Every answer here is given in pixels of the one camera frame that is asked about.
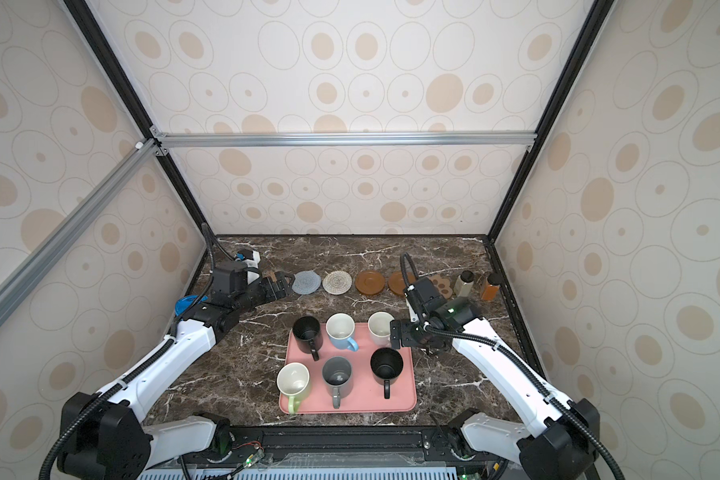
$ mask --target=gray mug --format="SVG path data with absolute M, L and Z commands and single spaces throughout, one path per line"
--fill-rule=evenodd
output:
M 352 391 L 352 364 L 343 356 L 334 356 L 322 366 L 322 379 L 333 397 L 333 408 L 339 408 L 342 398 Z

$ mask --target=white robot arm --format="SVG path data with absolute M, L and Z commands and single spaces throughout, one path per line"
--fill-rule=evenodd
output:
M 293 275 L 277 272 L 275 280 L 261 276 L 259 252 L 240 250 L 231 258 L 212 269 L 209 298 L 192 302 L 149 354 L 95 394 L 77 393 L 67 400 L 61 435 L 40 480 L 48 480 L 57 457 L 60 471 L 79 478 L 135 478 L 144 468 L 206 450 L 214 439 L 227 444 L 229 420 L 211 414 L 148 427 L 141 422 L 179 375 L 237 325 L 241 314 L 291 292 Z
M 589 401 L 573 402 L 528 367 L 467 298 L 446 301 L 429 278 L 419 278 L 408 254 L 401 255 L 400 265 L 411 321 L 392 322 L 393 348 L 418 347 L 429 354 L 456 349 L 497 387 L 523 422 L 482 412 L 459 416 L 461 444 L 452 443 L 458 450 L 454 454 L 490 452 L 521 464 L 532 480 L 578 478 L 597 456 L 603 456 L 614 477 L 624 478 L 599 440 L 600 414 Z

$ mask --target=white mug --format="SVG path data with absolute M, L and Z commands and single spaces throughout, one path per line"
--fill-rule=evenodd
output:
M 389 323 L 394 317 L 386 312 L 376 312 L 368 318 L 368 331 L 371 340 L 378 346 L 391 346 L 389 342 Z
M 328 339 L 339 350 L 356 352 L 358 344 L 355 341 L 355 321 L 346 313 L 336 313 L 326 322 Z
M 277 388 L 288 397 L 288 413 L 296 413 L 312 390 L 309 370 L 303 363 L 289 363 L 277 374 Z

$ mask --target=wallpaper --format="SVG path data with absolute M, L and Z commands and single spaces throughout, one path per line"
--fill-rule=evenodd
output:
M 720 479 L 720 0 L 620 4 L 498 244 L 626 477 Z
M 216 234 L 484 234 L 525 146 L 173 153 Z
M 0 480 L 36 478 L 64 402 L 162 339 L 203 248 L 151 160 L 0 328 Z
M 172 133 L 534 130 L 591 0 L 90 0 Z
M 51 0 L 0 1 L 0 284 L 140 135 Z

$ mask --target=marble tabletop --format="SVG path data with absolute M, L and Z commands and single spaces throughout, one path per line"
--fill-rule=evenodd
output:
M 510 324 L 504 301 L 496 295 L 491 302 L 478 298 L 479 286 L 490 273 L 490 263 L 479 238 L 453 236 L 379 236 L 379 237 L 223 237 L 222 245 L 230 252 L 243 248 L 258 250 L 260 270 L 296 274 L 314 270 L 320 276 L 344 270 L 354 276 L 362 270 L 377 270 L 387 278 L 400 270 L 399 256 L 409 252 L 420 274 L 440 274 L 455 284 L 462 270 L 476 275 L 470 298 L 489 319 L 493 328 L 516 352 L 517 337 Z M 194 288 L 201 291 L 208 281 L 208 265 Z M 519 421 L 507 400 L 469 360 L 456 352 L 427 356 L 413 350 L 414 377 L 418 403 L 409 412 L 337 413 L 289 415 L 278 406 L 278 371 L 285 364 L 288 333 L 304 315 L 325 322 L 336 312 L 365 322 L 377 311 L 395 318 L 408 318 L 404 299 L 389 289 L 367 297 L 353 286 L 344 295 L 317 292 L 296 294 L 260 306 L 244 315 L 211 351 L 196 360 L 163 393 L 150 410 L 145 424 L 178 420 L 205 411 L 228 417 L 232 425 L 432 425 L 430 413 L 446 423 L 466 408 L 479 408 L 492 417 Z

